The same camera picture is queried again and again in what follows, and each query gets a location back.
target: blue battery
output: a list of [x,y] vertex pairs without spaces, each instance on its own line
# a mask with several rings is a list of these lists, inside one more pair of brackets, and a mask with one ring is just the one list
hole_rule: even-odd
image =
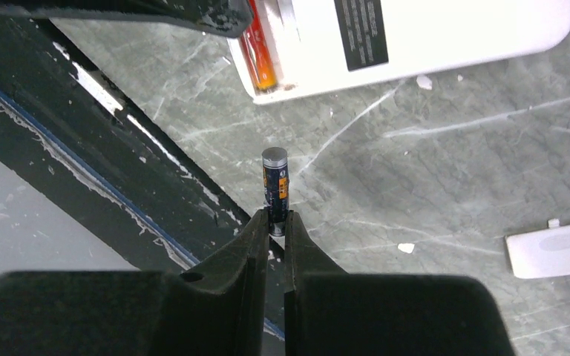
[[287,151],[271,147],[263,151],[263,186],[269,217],[269,234],[285,236],[285,219],[289,213],[289,172]]

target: white container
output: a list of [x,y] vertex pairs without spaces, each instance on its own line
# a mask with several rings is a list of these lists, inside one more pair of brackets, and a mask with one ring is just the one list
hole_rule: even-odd
[[[238,40],[229,39],[229,45],[243,86],[259,105],[537,53],[557,45],[570,31],[570,0],[257,2],[278,77],[276,90],[256,93]],[[366,24],[360,17],[360,33],[370,36],[373,23],[384,28],[382,43],[379,34],[373,38],[375,50],[387,51],[387,62],[349,71],[336,4],[354,4],[348,11],[356,14],[376,9],[368,11]],[[371,13],[377,17],[371,19]],[[351,29],[356,14],[348,16]],[[339,18],[343,25],[349,22],[343,10]]]

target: gray floor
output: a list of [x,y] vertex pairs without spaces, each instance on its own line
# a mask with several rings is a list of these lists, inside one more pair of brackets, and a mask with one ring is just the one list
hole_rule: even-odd
[[516,279],[502,238],[570,223],[570,34],[547,53],[433,74],[432,91],[408,79],[257,107],[223,39],[56,23],[248,212],[263,202],[261,151],[281,145],[293,208],[341,266],[469,274],[519,355],[570,355],[570,277]]
[[0,274],[135,269],[0,163]]

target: blue stripe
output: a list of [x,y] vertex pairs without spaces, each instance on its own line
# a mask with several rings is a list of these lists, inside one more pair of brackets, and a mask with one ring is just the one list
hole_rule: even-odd
[[[91,166],[89,166],[84,160],[82,160],[79,156],[77,156],[69,147],[67,147],[62,141],[60,141],[51,131],[49,131],[45,126],[43,126],[38,120],[36,120],[31,114],[29,114],[25,109],[21,108],[20,105],[16,104],[9,96],[3,93],[0,90],[0,100],[4,103],[9,105],[13,110],[16,111],[18,115],[23,117],[27,122],[29,122],[36,130],[46,136],[51,142],[55,143],[62,149],[66,154],[69,155],[71,159],[81,165],[91,176],[95,177],[102,185],[108,189],[121,203],[125,206],[130,208],[130,210],[135,213],[139,218],[143,221],[147,222],[148,225],[155,230],[158,234],[160,234],[165,241],[170,243],[174,246],[181,254],[183,254],[189,261],[191,261],[194,265],[200,263],[200,260],[197,259],[189,250],[184,248],[181,244],[178,243],[173,237],[171,237],[163,228],[158,226],[150,217],[148,217],[141,209],[139,209],[135,204],[132,203],[127,197],[125,197],[121,192],[119,192],[112,184],[110,184],[106,179],[104,179],[99,173],[97,173]],[[270,328],[275,332],[275,334],[279,335],[281,338],[285,338],[285,334],[281,331],[274,323],[267,320],[264,321],[264,325]]]

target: battery label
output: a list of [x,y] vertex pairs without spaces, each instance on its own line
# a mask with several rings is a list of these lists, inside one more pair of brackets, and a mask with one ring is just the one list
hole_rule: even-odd
[[282,223],[289,212],[289,174],[287,165],[280,168],[263,167],[266,202],[271,223]]
[[388,63],[381,0],[333,0],[348,71]]
[[281,199],[287,198],[288,191],[287,177],[278,180],[278,197]]

